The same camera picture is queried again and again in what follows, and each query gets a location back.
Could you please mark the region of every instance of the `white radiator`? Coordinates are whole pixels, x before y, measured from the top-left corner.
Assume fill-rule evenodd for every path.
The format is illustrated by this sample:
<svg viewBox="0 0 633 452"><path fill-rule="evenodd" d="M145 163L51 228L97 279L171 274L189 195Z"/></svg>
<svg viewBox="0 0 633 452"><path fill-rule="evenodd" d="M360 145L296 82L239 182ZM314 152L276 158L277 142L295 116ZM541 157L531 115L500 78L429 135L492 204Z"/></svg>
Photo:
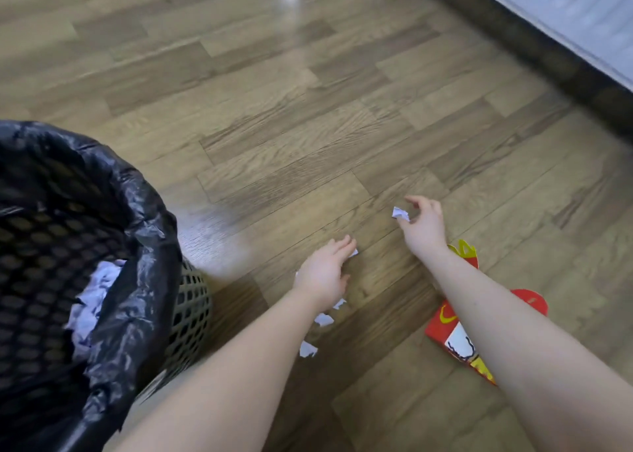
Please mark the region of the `white radiator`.
<svg viewBox="0 0 633 452"><path fill-rule="evenodd" d="M633 0L497 0L633 90Z"/></svg>

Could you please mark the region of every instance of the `mesh trash bin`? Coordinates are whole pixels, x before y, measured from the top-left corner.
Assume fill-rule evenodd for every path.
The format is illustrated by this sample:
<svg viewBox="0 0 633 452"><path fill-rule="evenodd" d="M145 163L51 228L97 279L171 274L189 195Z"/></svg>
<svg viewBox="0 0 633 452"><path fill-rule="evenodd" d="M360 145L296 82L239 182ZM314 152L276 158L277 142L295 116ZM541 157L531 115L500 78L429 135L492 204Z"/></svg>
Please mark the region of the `mesh trash bin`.
<svg viewBox="0 0 633 452"><path fill-rule="evenodd" d="M73 361L71 306L115 259L89 357ZM88 137L0 120L0 449L101 450L137 392L195 360L210 307L137 170Z"/></svg>

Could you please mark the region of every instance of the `yellow mcdonald's logo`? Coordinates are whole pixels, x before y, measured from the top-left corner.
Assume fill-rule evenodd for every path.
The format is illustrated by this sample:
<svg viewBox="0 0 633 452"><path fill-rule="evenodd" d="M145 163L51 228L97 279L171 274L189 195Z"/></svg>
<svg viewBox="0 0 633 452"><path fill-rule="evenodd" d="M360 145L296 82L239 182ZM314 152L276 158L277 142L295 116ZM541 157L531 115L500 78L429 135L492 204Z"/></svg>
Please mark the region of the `yellow mcdonald's logo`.
<svg viewBox="0 0 633 452"><path fill-rule="evenodd" d="M452 317L445 317L444 316L444 307L446 307L446 304L442 305L442 308L439 309L439 321L441 323L450 323L453 320L457 319L456 315L453 315Z"/></svg>

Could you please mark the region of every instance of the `red happy meal box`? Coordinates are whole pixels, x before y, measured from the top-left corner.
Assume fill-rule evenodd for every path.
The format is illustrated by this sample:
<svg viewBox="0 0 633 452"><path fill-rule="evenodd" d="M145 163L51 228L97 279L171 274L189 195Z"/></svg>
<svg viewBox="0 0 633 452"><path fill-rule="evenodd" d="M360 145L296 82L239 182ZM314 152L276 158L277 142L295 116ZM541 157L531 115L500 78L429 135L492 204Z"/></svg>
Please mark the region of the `red happy meal box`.
<svg viewBox="0 0 633 452"><path fill-rule="evenodd" d="M459 241L459 250L452 245L449 245L448 247L473 267L479 269L477 251L465 240ZM547 302L536 292L525 288L511 290L511 292L527 304L530 304L543 315L548 314ZM457 360L470 365L472 368L477 370L480 375L486 377L490 382L495 384L495 378L490 373L481 357L479 357L475 346L471 342L470 337L462 327L459 318L455 315L455 312L448 301L445 300L439 307L439 310L433 316L431 322L426 328L425 334L443 346L443 348L445 348L445 350L453 355Z"/></svg>

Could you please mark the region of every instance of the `human arm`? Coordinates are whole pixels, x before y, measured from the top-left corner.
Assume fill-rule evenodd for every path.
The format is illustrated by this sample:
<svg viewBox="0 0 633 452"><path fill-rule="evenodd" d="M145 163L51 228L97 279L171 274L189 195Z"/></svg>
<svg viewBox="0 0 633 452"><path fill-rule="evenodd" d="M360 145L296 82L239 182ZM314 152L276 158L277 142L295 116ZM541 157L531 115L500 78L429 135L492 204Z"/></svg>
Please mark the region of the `human arm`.
<svg viewBox="0 0 633 452"><path fill-rule="evenodd" d="M543 451L623 451L633 444L633 387L574 337L446 246L439 202L408 197L411 251L453 306L495 381Z"/></svg>
<svg viewBox="0 0 633 452"><path fill-rule="evenodd" d="M301 341L345 292L341 266L355 248L346 236L317 250L292 290L207 359L117 452L259 451Z"/></svg>

